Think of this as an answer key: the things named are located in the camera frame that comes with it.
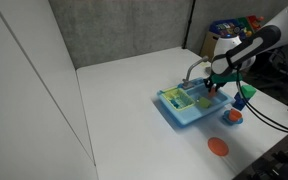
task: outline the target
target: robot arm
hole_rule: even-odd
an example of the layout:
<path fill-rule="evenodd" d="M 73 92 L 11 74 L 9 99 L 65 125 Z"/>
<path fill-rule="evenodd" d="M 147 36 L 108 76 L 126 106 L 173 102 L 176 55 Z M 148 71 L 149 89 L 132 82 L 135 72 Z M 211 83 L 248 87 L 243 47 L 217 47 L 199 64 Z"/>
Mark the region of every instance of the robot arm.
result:
<path fill-rule="evenodd" d="M 228 76 L 243 63 L 245 66 L 245 62 L 253 56 L 286 44 L 288 44 L 288 6 L 253 36 L 225 54 L 215 55 L 212 61 L 212 74 Z"/>

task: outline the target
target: blue tray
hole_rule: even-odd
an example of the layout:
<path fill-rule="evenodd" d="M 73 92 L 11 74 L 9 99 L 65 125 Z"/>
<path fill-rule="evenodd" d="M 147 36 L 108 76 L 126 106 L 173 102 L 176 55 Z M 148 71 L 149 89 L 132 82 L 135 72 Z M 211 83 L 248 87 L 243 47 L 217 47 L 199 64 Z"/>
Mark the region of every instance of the blue tray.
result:
<path fill-rule="evenodd" d="M 197 78 L 191 82 L 194 87 L 187 90 L 182 89 L 182 84 L 179 84 L 177 87 L 157 93 L 163 106 L 172 115 L 179 127 L 185 127 L 233 102 L 233 98 L 220 89 L 215 97 L 208 98 L 208 89 L 204 86 L 203 78 Z M 212 105 L 209 108 L 201 107 L 197 102 L 200 97 L 207 98 Z"/>

